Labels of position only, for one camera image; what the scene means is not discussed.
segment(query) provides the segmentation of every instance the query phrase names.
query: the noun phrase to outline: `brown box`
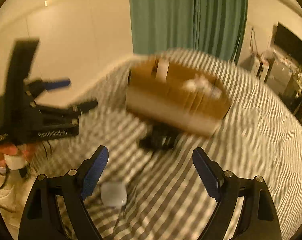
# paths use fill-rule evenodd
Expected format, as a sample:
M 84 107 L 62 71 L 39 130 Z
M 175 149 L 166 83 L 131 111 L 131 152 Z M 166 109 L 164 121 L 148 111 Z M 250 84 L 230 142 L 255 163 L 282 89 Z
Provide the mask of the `brown box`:
M 212 136 L 231 106 L 225 90 L 212 75 L 170 62 L 164 79 L 158 78 L 159 59 L 140 63 L 130 71 L 127 110 L 189 133 Z M 185 81 L 204 76 L 221 90 L 219 98 L 183 88 Z

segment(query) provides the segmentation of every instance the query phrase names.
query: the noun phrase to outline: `bed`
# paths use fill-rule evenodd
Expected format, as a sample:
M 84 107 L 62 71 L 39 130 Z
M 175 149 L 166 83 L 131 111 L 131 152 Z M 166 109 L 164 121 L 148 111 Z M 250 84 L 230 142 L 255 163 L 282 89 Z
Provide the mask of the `bed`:
M 125 110 L 129 68 L 120 65 L 96 83 L 82 99 L 97 98 L 99 106 L 80 119 L 80 135 L 59 140 L 48 160 L 34 159 L 38 173 L 64 175 L 90 158 L 99 145 L 109 149 L 109 162 L 88 212 L 104 239 L 197 239 L 216 202 L 210 198 L 192 164 L 192 151 L 202 147 L 224 170 L 252 179 L 264 177 L 278 213 L 282 239 L 288 240 L 302 223 L 302 127 L 281 100 L 259 80 L 232 64 L 198 51 L 172 49 L 163 57 L 216 75 L 232 106 L 209 140 L 182 134 L 168 152 L 138 147 L 147 124 Z M 102 206 L 99 185 L 123 181 L 128 202 L 121 210 Z M 243 199 L 239 198 L 225 235 L 233 236 Z M 73 233 L 62 199 L 60 211 L 66 231 Z

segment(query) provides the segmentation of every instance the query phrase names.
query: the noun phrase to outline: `gray drawer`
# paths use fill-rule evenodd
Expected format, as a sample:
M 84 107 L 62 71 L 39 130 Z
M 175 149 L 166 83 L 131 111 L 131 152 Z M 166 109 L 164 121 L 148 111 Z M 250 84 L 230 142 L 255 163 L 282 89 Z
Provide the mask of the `gray drawer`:
M 283 94 L 286 86 L 277 81 L 276 79 L 272 78 L 269 76 L 266 84 L 278 95 L 278 94 Z
M 277 60 L 274 61 L 274 64 L 272 65 L 272 69 L 270 71 L 270 77 L 274 77 L 277 81 L 282 83 L 284 86 L 286 86 L 291 78 L 292 72 L 290 71 L 290 68 L 285 66 L 283 63 L 278 62 Z

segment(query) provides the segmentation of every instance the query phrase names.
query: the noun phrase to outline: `television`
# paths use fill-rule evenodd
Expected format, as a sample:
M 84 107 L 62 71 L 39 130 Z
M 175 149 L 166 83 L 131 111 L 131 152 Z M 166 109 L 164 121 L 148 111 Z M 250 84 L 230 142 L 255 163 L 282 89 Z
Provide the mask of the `television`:
M 281 23 L 278 23 L 274 44 L 302 65 L 302 41 Z

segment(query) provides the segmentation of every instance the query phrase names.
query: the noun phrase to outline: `curtain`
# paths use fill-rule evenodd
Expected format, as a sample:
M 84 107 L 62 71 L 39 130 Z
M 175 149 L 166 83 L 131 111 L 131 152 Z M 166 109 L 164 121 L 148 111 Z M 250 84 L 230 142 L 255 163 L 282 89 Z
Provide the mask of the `curtain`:
M 181 47 L 239 58 L 247 0 L 130 0 L 130 11 L 135 53 Z

